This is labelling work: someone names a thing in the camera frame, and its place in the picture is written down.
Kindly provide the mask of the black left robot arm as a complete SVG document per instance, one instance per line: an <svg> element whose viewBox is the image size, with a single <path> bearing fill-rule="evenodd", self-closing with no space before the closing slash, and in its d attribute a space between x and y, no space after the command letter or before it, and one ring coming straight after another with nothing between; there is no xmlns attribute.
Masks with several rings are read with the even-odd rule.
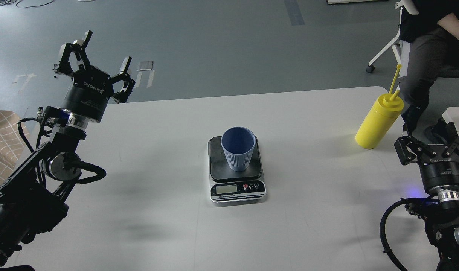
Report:
<svg viewBox="0 0 459 271"><path fill-rule="evenodd" d="M52 231L68 213L65 203L77 184L102 180L107 172L76 154L90 122L100 122L109 99L126 103L135 80L126 57L115 76L93 66L86 54L92 37L61 46L54 72L71 77L71 86L60 108L39 108L33 118L40 124L35 146L23 141L30 155L0 186L0 271L32 271L29 265L5 267L21 244L37 234Z"/></svg>

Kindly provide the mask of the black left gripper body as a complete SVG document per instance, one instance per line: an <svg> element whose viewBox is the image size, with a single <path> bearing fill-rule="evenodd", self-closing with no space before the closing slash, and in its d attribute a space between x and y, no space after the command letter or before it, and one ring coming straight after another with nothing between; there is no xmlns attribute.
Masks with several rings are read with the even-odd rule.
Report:
<svg viewBox="0 0 459 271"><path fill-rule="evenodd" d="M73 82L61 108L84 116L91 122L100 122L113 94L109 74L97 67L80 69L73 74Z"/></svg>

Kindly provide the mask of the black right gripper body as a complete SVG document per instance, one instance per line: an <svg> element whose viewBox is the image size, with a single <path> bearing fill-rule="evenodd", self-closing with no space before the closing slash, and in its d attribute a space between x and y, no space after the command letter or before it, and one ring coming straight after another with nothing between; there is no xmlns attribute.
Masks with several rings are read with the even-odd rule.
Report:
<svg viewBox="0 0 459 271"><path fill-rule="evenodd" d="M459 192L459 153L444 157L448 152L435 151L434 157L422 153L418 157L424 191L429 195L435 195L439 187Z"/></svg>

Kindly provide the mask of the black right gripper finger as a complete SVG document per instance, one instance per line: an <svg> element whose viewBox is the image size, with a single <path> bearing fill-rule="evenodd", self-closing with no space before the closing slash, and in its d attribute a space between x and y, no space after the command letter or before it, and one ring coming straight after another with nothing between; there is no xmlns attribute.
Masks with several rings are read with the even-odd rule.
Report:
<svg viewBox="0 0 459 271"><path fill-rule="evenodd" d="M459 164L459 131L457 131L455 123L445 122L443 119L440 121L442 127L445 128L444 134L441 135L441 143L444 146L444 150L440 154L440 161Z"/></svg>
<svg viewBox="0 0 459 271"><path fill-rule="evenodd" d="M411 135L399 137L393 144L401 165L429 163L435 151Z"/></svg>

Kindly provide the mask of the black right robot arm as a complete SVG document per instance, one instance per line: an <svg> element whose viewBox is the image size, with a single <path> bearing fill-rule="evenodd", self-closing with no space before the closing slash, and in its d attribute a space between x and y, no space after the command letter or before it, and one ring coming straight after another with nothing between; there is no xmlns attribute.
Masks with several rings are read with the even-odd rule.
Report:
<svg viewBox="0 0 459 271"><path fill-rule="evenodd" d="M443 144L425 144L403 125L403 135L394 143L402 165L417 163L426 198L402 198L384 212L379 226L383 253L401 271L405 266L393 253L387 237L386 222L391 212L403 205L405 210L424 221L429 243L439 254L438 271L459 271L459 131L446 124L450 139Z"/></svg>

